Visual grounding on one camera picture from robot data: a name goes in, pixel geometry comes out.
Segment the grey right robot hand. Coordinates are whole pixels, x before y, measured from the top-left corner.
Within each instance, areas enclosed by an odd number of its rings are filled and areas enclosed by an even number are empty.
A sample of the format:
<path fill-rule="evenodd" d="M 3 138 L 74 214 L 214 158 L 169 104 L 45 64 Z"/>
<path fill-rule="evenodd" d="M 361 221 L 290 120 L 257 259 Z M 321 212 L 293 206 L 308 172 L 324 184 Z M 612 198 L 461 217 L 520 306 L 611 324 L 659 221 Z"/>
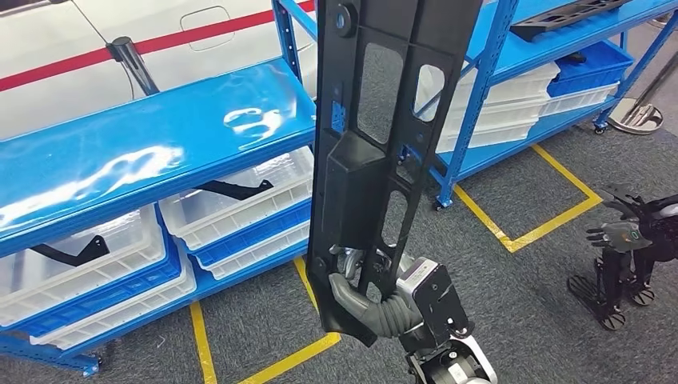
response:
<path fill-rule="evenodd" d="M 340 272 L 329 276 L 334 299 L 359 323 L 383 338 L 399 337 L 422 324 L 421 312 L 413 301 L 413 288 L 405 281 L 405 276 L 413 270 L 413 258 L 400 261 L 395 291 L 382 301 L 374 302 L 349 283 L 365 258 L 365 252 L 337 245 L 329 252 L 339 257 L 342 267 Z"/>

